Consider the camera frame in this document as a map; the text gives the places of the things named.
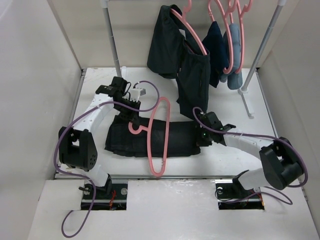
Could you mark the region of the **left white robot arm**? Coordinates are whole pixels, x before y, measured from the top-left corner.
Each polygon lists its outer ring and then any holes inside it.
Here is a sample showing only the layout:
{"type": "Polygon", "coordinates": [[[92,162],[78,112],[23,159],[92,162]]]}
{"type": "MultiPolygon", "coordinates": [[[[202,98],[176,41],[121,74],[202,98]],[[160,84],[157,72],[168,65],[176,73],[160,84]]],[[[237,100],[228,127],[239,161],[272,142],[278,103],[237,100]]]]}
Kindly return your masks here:
{"type": "Polygon", "coordinates": [[[71,175],[92,181],[94,192],[102,199],[111,195],[112,180],[97,163],[94,133],[112,109],[119,111],[120,116],[127,121],[138,120],[140,97],[146,91],[136,86],[127,89],[127,85],[128,81],[117,76],[110,85],[100,85],[83,116],[71,127],[62,127],[58,133],[61,139],[59,161],[74,170],[71,175]]]}

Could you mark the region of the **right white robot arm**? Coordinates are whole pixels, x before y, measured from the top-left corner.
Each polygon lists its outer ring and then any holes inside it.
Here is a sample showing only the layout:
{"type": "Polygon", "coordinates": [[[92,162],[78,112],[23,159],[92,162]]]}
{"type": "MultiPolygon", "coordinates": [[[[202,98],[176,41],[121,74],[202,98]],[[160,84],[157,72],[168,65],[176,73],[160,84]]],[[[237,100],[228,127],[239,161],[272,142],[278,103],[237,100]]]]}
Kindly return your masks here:
{"type": "Polygon", "coordinates": [[[287,138],[241,132],[235,125],[223,125],[214,112],[204,113],[199,107],[194,107],[192,113],[201,147],[216,143],[260,161],[260,168],[244,170],[232,179],[231,191],[235,196],[243,197],[261,187],[281,191],[307,183],[309,174],[304,160],[287,138]]]}

